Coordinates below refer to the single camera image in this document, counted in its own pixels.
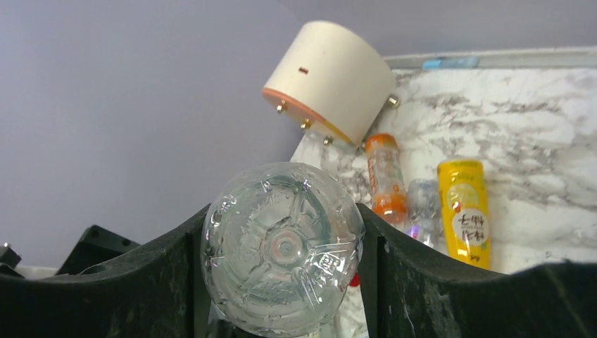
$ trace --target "yellow drink bottle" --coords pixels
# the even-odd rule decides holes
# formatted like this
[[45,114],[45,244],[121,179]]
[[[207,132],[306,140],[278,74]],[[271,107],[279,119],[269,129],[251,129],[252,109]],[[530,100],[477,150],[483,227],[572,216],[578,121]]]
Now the yellow drink bottle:
[[437,166],[441,215],[450,257],[489,269],[489,205],[483,163],[471,158]]

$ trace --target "white cylindrical object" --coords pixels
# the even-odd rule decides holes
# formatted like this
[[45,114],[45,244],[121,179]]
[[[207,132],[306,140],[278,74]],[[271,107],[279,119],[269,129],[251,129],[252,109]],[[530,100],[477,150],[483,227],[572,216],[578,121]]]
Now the white cylindrical object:
[[345,27],[306,23],[263,88],[304,129],[360,146],[396,80],[382,57]]

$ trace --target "orange bottle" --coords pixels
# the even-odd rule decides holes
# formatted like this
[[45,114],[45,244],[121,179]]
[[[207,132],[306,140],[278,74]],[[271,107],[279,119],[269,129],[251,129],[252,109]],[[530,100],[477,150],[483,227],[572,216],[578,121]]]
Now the orange bottle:
[[406,220],[406,190],[398,145],[390,134],[372,135],[365,144],[373,212],[399,230]]

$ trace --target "clear plastic bottle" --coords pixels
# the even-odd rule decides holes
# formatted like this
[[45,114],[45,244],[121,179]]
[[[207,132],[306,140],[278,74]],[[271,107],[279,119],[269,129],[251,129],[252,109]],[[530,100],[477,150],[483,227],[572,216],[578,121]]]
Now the clear plastic bottle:
[[375,134],[365,144],[372,210],[395,228],[404,231],[407,205],[398,145],[390,134]]
[[406,233],[434,247],[441,228],[441,204],[436,180],[412,180],[408,185]]
[[201,240],[214,304],[265,337],[314,332],[336,313],[360,259],[363,219],[321,170],[271,163],[226,184]]

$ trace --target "bottle cap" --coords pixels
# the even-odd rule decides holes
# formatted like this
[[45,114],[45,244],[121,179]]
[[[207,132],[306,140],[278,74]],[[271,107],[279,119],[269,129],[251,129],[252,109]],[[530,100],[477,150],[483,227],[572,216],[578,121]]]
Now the bottle cap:
[[383,146],[390,146],[392,148],[398,149],[398,145],[396,144],[396,139],[390,134],[381,133],[375,134],[367,139],[367,143],[365,144],[365,151],[373,151],[378,148],[382,148]]

